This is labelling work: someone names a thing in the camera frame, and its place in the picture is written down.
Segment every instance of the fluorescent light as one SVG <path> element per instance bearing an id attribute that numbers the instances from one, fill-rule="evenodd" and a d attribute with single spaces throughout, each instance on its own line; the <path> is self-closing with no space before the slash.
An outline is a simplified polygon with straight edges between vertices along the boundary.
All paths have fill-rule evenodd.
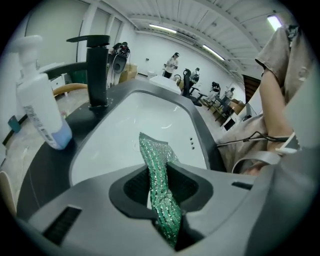
<path id="1" fill-rule="evenodd" d="M 172 32 L 172 33 L 177 33 L 177 31 L 175 31 L 173 29 L 170 29 L 170 28 L 163 27 L 163 26 L 152 25 L 152 24 L 149 24 L 149 26 L 153 27 L 153 28 L 156 28 L 156 29 L 166 30 L 166 31 L 169 31 L 169 32 Z"/>
<path id="2" fill-rule="evenodd" d="M 269 16 L 267 19 L 275 31 L 282 26 L 277 16 Z"/>
<path id="3" fill-rule="evenodd" d="M 215 56 L 217 56 L 220 60 L 224 61 L 225 59 L 222 58 L 218 53 L 216 53 L 214 50 L 212 50 L 211 48 L 209 48 L 208 46 L 206 46 L 205 44 L 202 45 L 203 48 L 207 49 L 210 53 L 214 54 Z"/>

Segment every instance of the white sink basin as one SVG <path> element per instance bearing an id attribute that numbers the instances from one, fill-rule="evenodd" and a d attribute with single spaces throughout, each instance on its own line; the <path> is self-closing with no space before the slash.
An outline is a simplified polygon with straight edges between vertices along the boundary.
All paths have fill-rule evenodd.
<path id="1" fill-rule="evenodd" d="M 71 167 L 72 184 L 143 164 L 140 132 L 168 142 L 181 163 L 207 168 L 187 111 L 154 95 L 134 92 L 99 124 L 80 149 Z"/>

